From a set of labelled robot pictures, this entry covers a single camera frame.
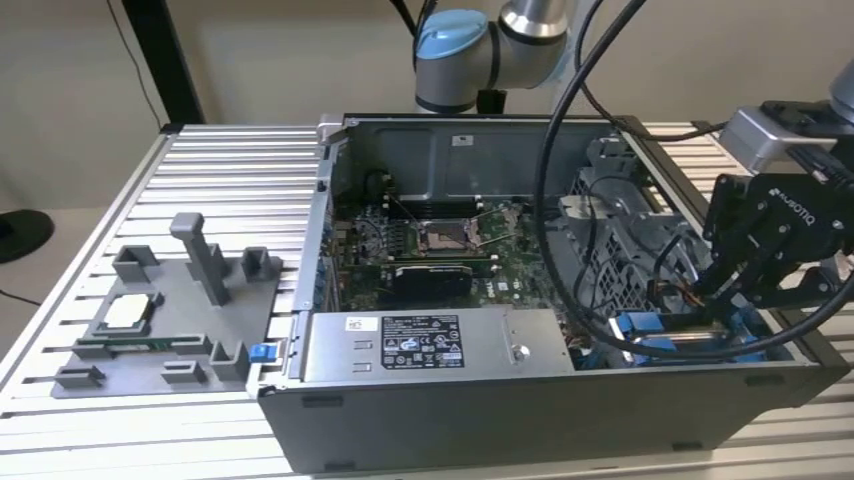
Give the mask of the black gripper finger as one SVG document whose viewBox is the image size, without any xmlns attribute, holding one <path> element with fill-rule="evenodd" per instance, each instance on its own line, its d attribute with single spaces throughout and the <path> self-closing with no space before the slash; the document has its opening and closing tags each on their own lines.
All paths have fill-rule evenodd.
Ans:
<svg viewBox="0 0 854 480">
<path fill-rule="evenodd" d="M 796 309 L 820 306 L 842 288 L 825 261 L 812 266 L 794 286 L 781 283 L 805 260 L 784 250 L 713 251 L 706 268 L 706 317 L 724 320 L 745 308 Z"/>
<path fill-rule="evenodd" d="M 717 178 L 702 232 L 712 244 L 713 262 L 693 285 L 694 293 L 704 299 L 717 297 L 733 275 L 753 267 L 758 247 L 750 234 L 758 222 L 758 209 L 749 193 L 757 179 L 729 174 Z"/>
</svg>

